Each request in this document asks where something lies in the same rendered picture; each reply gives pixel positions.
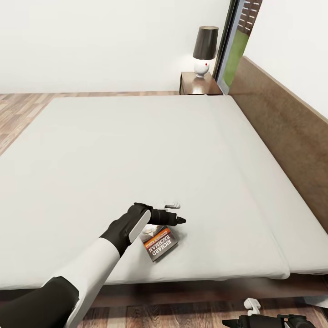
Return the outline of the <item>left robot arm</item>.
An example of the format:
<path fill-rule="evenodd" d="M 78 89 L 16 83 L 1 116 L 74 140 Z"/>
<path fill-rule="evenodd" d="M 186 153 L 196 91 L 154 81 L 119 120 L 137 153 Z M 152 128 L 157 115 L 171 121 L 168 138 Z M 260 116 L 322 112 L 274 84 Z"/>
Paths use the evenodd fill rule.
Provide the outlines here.
<path fill-rule="evenodd" d="M 134 203 L 87 249 L 52 275 L 39 289 L 0 307 L 0 328 L 76 328 L 125 250 L 146 225 L 177 226 L 186 219 L 168 212 L 180 209 L 162 200 L 159 210 Z"/>

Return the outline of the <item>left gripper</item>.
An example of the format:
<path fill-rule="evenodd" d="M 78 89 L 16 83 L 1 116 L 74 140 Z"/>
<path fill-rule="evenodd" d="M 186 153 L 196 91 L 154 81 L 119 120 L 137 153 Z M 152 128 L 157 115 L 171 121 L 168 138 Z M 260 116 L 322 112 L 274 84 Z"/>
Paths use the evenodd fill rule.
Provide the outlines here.
<path fill-rule="evenodd" d="M 165 210 L 158 210 L 159 211 L 159 221 L 156 225 L 158 226 L 177 226 L 177 224 L 186 223 L 186 219 L 177 216 L 175 212 L 167 212 Z"/>

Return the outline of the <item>hardback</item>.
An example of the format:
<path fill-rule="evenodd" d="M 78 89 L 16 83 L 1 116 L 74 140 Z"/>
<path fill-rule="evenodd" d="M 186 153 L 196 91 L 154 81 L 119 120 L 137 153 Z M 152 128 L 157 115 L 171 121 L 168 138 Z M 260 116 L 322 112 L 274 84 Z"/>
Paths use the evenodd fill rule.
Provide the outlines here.
<path fill-rule="evenodd" d="M 178 243 L 167 225 L 146 225 L 139 237 L 153 263 Z"/>

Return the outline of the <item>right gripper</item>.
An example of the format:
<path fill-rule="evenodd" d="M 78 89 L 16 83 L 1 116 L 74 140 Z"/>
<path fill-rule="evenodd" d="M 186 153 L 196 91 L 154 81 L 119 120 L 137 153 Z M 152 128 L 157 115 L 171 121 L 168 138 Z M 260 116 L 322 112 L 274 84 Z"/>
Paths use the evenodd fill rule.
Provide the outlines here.
<path fill-rule="evenodd" d="M 228 328 L 269 328 L 268 316 L 241 315 L 239 319 L 222 320 Z"/>

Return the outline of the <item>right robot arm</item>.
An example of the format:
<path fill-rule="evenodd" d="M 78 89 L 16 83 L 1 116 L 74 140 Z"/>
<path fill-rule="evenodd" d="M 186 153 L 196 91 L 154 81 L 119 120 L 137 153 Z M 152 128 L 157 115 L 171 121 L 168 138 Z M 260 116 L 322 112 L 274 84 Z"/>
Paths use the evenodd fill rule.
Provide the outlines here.
<path fill-rule="evenodd" d="M 277 315 L 277 318 L 260 315 L 261 305 L 255 298 L 246 299 L 244 305 L 249 309 L 248 315 L 222 320 L 222 323 L 228 328 L 316 328 L 303 315 Z"/>

